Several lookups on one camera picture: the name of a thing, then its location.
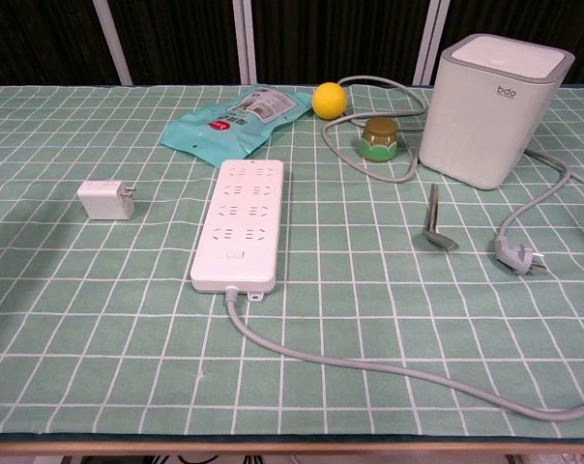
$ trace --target power strip switch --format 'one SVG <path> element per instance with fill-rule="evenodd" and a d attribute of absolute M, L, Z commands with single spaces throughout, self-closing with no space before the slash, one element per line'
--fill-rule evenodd
<path fill-rule="evenodd" d="M 190 270 L 195 290 L 232 286 L 260 302 L 275 288 L 282 191 L 279 160 L 223 163 Z"/>

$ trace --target charger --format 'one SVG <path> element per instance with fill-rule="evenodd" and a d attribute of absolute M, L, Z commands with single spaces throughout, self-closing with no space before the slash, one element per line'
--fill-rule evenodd
<path fill-rule="evenodd" d="M 77 196 L 90 219 L 131 219 L 134 192 L 122 181 L 85 181 Z"/>

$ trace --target grid pattern cloth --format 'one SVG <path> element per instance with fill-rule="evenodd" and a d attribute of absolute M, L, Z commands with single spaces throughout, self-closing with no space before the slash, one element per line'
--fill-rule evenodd
<path fill-rule="evenodd" d="M 243 339 L 221 296 L 192 289 L 217 171 L 162 147 L 161 133 L 241 90 L 0 87 L 0 432 L 584 438 L 584 418 L 527 420 L 421 381 L 284 359 Z M 362 85 L 350 100 L 412 107 Z M 241 298 L 250 327 L 532 406 L 581 403 L 584 188 L 568 184 L 510 229 L 549 269 L 516 276 L 493 258 L 494 233 L 554 169 L 523 157 L 481 191 L 420 167 L 394 186 L 339 162 L 323 124 L 309 112 L 254 154 L 284 161 L 285 184 L 277 287 L 261 304 Z M 359 136 L 351 125 L 333 133 L 351 152 Z M 420 139 L 401 133 L 397 158 L 370 167 L 403 173 Z M 532 146 L 584 174 L 584 89 L 559 90 Z M 134 183 L 132 219 L 89 220 L 76 198 L 87 179 Z M 421 234 L 431 183 L 457 252 Z"/>

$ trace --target power strip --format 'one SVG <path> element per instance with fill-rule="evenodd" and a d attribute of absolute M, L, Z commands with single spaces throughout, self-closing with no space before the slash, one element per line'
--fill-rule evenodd
<path fill-rule="evenodd" d="M 283 190 L 279 160 L 221 165 L 190 277 L 199 292 L 236 287 L 252 302 L 275 288 Z"/>

